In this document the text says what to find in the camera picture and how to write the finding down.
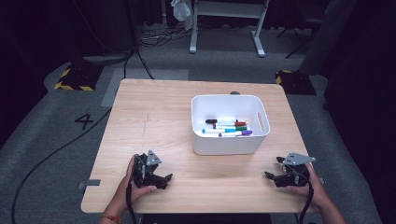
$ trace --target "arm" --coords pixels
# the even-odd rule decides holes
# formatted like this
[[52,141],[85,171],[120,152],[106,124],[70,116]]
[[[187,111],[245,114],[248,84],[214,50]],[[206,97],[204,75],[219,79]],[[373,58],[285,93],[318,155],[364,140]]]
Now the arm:
[[[126,205],[126,188],[128,187],[129,177],[131,176],[132,168],[134,167],[134,157],[131,158],[129,162],[128,169],[126,171],[125,177],[121,180],[119,187],[117,188],[113,198],[110,203],[106,207],[103,214],[113,217],[121,217],[122,213],[128,210]],[[134,204],[140,197],[151,193],[156,190],[155,186],[145,186],[143,188],[138,188],[134,183],[132,184],[132,204]],[[117,223],[115,220],[110,220],[109,218],[102,217],[100,218],[99,224],[106,223]]]
[[[318,175],[312,166],[310,164],[306,164],[305,166],[308,169],[309,175],[311,176],[310,182],[314,188],[314,198],[312,199],[312,203],[318,207],[323,218],[323,223],[347,223],[335,203],[323,188]],[[286,187],[286,189],[304,196],[308,196],[308,188],[308,185],[305,185],[304,187]]]

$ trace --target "marker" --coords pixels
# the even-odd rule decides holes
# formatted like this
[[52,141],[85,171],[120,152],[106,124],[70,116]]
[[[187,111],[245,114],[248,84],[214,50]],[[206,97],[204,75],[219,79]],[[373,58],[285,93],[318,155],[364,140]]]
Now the marker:
[[216,122],[216,123],[213,123],[213,126],[246,126],[247,125],[247,123],[246,122],[239,122],[239,121],[237,121],[237,122],[230,122],[230,121],[228,121],[228,122]]
[[202,133],[234,133],[236,129],[202,129]]
[[237,119],[207,119],[206,123],[217,123],[217,122],[238,122]]
[[233,130],[235,130],[235,131],[244,131],[244,130],[247,130],[248,129],[248,127],[247,126],[217,126],[217,125],[214,125],[214,127],[213,127],[215,130],[216,129],[233,129]]
[[239,131],[234,133],[219,133],[219,137],[232,137],[232,136],[240,136],[240,135],[250,135],[253,131]]

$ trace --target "human hand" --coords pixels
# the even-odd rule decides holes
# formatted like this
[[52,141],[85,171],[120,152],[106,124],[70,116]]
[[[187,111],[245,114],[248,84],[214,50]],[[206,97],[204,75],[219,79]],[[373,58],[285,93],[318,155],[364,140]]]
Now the human hand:
[[[126,170],[125,177],[121,180],[117,191],[115,192],[111,202],[108,204],[105,214],[120,217],[124,211],[128,209],[126,204],[126,189],[128,187],[129,178],[131,176],[132,169],[134,167],[134,157],[131,158]],[[156,190],[155,186],[144,186],[138,188],[135,183],[132,183],[132,204],[134,204],[142,196],[151,193]]]
[[[306,163],[305,166],[310,175],[309,181],[311,182],[312,188],[314,189],[314,197],[312,199],[312,203],[316,206],[322,206],[323,204],[328,203],[331,199],[328,196],[325,188],[323,188],[323,185],[321,184],[314,168],[309,163]],[[308,196],[309,192],[308,184],[303,187],[287,186],[286,189],[304,196]]]

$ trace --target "white plastic bin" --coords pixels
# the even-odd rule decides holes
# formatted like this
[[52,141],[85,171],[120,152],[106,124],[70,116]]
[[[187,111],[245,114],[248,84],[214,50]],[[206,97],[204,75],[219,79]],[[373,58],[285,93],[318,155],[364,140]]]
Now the white plastic bin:
[[[238,119],[247,121],[253,134],[247,136],[219,137],[215,133],[203,133],[211,128],[207,119]],[[270,124],[262,101],[254,95],[198,95],[191,101],[193,150],[199,155],[233,155],[254,153]]]

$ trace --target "bracelet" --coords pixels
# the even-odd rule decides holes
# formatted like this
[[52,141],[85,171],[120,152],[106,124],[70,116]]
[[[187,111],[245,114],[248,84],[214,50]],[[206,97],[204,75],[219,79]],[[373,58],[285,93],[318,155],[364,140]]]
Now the bracelet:
[[100,215],[100,217],[105,217],[105,218],[110,219],[112,221],[116,221],[118,224],[122,224],[122,220],[121,220],[120,217],[113,217],[113,216],[110,216],[110,215],[107,215],[107,214],[102,214],[102,215]]

